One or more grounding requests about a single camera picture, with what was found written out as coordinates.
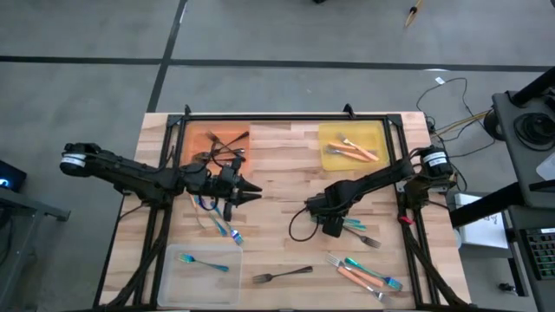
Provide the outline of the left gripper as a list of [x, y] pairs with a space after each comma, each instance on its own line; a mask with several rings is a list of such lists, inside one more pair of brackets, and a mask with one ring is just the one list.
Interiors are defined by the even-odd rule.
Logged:
[[255, 193], [233, 193], [234, 186], [243, 192], [261, 192], [262, 188], [248, 182], [240, 173], [242, 159], [236, 158], [232, 161], [231, 167], [225, 166], [220, 170], [219, 175], [211, 177], [208, 185], [208, 195], [215, 198], [227, 198], [223, 211], [225, 221], [232, 220], [232, 207], [262, 198]]

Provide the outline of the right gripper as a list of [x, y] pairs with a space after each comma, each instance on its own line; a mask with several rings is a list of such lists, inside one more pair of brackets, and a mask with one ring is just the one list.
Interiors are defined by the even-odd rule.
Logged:
[[[323, 192], [307, 198], [305, 206], [309, 213], [333, 214], [344, 208], [353, 194], [352, 184], [334, 184], [325, 188]], [[343, 217], [326, 217], [323, 221], [323, 233], [331, 237], [340, 237], [343, 223]]]

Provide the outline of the black spoon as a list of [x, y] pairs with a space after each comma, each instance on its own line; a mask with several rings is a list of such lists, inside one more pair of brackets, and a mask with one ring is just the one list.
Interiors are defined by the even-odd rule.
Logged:
[[213, 142], [211, 145], [211, 150], [208, 154], [207, 161], [215, 161], [215, 162], [226, 162], [226, 161], [233, 161], [237, 157], [243, 158], [245, 153], [245, 149], [240, 148], [233, 148], [222, 144], [221, 142]]

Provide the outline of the distant silver fork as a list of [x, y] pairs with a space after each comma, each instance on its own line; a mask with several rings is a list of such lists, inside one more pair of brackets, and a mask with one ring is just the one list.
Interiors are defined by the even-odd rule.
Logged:
[[219, 234], [222, 237], [227, 236], [227, 230], [217, 221], [217, 219], [212, 215], [212, 208], [208, 208], [205, 204], [204, 199], [201, 196], [195, 196], [195, 200], [198, 206], [206, 212], [208, 217], [213, 221], [214, 225], [216, 226]]

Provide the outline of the blue and orange cutlery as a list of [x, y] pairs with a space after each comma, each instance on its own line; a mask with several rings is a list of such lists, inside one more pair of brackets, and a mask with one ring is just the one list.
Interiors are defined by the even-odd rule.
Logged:
[[357, 284], [358, 286], [362, 287], [363, 289], [367, 290], [376, 300], [379, 302], [390, 302], [389, 298], [385, 296], [381, 291], [372, 289], [368, 284], [366, 284], [361, 278], [357, 277], [356, 275], [352, 274], [344, 267], [338, 267], [337, 271], [343, 275], [344, 277], [348, 278], [351, 282]]

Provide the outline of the orange translucent plastic bin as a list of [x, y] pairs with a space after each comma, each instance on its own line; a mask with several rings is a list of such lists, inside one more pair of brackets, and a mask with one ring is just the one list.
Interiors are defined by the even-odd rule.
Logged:
[[[192, 121], [186, 125], [183, 151], [180, 157], [180, 164], [186, 165], [194, 162], [193, 155], [201, 152], [210, 152], [212, 142], [206, 137], [206, 132], [215, 133], [224, 144], [229, 143], [245, 131], [250, 132], [250, 124], [246, 121]], [[244, 148], [245, 161], [239, 169], [242, 174], [251, 172], [251, 148], [250, 135], [229, 147]], [[219, 162], [221, 165], [230, 165], [231, 161]]]

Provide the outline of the yellow translucent plastic bin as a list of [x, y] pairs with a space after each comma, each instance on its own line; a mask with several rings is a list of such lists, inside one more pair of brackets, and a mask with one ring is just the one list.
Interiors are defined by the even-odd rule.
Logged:
[[[377, 161], [364, 162], [341, 154], [326, 153], [329, 142], [341, 143], [337, 138], [343, 133], [353, 143], [376, 155]], [[379, 120], [322, 123], [318, 127], [318, 144], [321, 161], [326, 171], [377, 171], [389, 166], [389, 150], [384, 125]]]

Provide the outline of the clear plastic bin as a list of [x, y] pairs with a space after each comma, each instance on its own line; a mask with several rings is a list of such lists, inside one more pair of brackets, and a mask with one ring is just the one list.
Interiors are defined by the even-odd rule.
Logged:
[[[219, 271], [200, 263], [184, 263], [179, 254], [229, 267]], [[170, 244], [160, 279], [161, 309], [230, 309], [240, 301], [243, 250], [237, 245]]]

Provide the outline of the white box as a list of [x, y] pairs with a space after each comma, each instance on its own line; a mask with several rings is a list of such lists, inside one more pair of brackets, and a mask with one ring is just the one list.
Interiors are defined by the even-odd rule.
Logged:
[[486, 216], [459, 228], [462, 244], [507, 250], [506, 222], [503, 212]]

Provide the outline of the black metal beam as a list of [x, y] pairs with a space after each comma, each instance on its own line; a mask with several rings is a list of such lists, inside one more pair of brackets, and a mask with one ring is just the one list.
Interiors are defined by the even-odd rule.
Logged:
[[555, 226], [555, 179], [530, 184], [518, 182], [449, 213], [454, 228], [509, 210], [517, 229]]

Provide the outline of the grey equipment cart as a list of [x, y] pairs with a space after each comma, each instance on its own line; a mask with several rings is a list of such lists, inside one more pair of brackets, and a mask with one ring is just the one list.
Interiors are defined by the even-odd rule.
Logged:
[[555, 156], [555, 67], [519, 91], [494, 94], [492, 101], [521, 190], [552, 180], [537, 168]]

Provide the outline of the grey metal bench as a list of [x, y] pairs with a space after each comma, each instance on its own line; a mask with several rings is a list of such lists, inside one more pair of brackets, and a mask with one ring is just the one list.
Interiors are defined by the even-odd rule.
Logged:
[[0, 312], [10, 305], [42, 220], [66, 222], [70, 211], [0, 188]]

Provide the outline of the black backlit keyboard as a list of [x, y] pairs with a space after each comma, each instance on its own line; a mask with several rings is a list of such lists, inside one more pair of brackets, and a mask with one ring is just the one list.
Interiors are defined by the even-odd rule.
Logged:
[[555, 279], [555, 227], [525, 229], [522, 233], [536, 278]]

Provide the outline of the black device with blue light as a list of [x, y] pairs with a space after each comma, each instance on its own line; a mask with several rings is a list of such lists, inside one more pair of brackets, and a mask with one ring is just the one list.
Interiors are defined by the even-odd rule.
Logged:
[[20, 192], [27, 173], [0, 160], [0, 187]]

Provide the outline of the black aluminium table frame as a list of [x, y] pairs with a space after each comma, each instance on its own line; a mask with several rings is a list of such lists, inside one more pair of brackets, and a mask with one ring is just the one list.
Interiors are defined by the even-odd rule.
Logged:
[[[432, 141], [423, 113], [356, 113], [350, 120], [347, 113], [320, 114], [263, 114], [245, 113], [254, 122], [250, 130], [250, 164], [246, 179], [261, 186], [263, 198], [233, 209], [232, 225], [238, 227], [245, 240], [240, 298], [229, 309], [270, 311], [316, 310], [382, 310], [384, 305], [372, 299], [368, 291], [348, 281], [325, 260], [327, 251], [339, 256], [353, 257], [380, 273], [393, 274], [404, 286], [403, 291], [387, 290], [390, 305], [385, 309], [416, 308], [404, 247], [401, 225], [397, 221], [398, 206], [395, 188], [388, 186], [366, 195], [351, 209], [368, 226], [367, 233], [375, 235], [382, 247], [372, 249], [352, 234], [333, 238], [318, 233], [308, 242], [296, 243], [287, 232], [293, 215], [304, 206], [302, 201], [323, 190], [339, 179], [360, 178], [363, 171], [326, 172], [320, 166], [317, 153], [317, 123], [362, 122], [362, 118], [384, 117], [389, 125], [394, 154], [401, 156], [400, 127], [402, 124], [406, 148], [429, 146]], [[160, 156], [165, 125], [170, 114], [145, 114], [140, 130], [135, 158], [149, 165]], [[175, 200], [168, 235], [169, 244], [227, 245], [230, 238], [217, 236], [215, 225], [206, 212], [199, 219], [205, 230], [196, 223], [188, 195]], [[105, 273], [99, 284], [93, 308], [111, 302], [125, 286], [139, 265], [147, 230], [149, 212], [142, 208], [116, 226]], [[448, 210], [431, 204], [421, 209], [421, 229], [426, 233], [430, 259], [453, 292], [470, 303], [464, 270], [457, 248], [454, 229]], [[274, 281], [253, 284], [251, 276], [279, 269], [293, 270], [297, 266], [312, 265], [313, 273], [282, 276]]]

